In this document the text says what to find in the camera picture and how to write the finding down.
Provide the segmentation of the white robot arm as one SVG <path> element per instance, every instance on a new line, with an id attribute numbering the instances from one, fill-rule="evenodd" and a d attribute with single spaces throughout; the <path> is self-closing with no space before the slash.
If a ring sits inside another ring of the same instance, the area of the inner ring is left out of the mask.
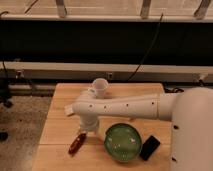
<path id="1" fill-rule="evenodd" d="M 94 131 L 101 116 L 170 120 L 170 171 L 213 171 L 213 89 L 97 99 L 89 90 L 72 104 L 80 127 Z"/>

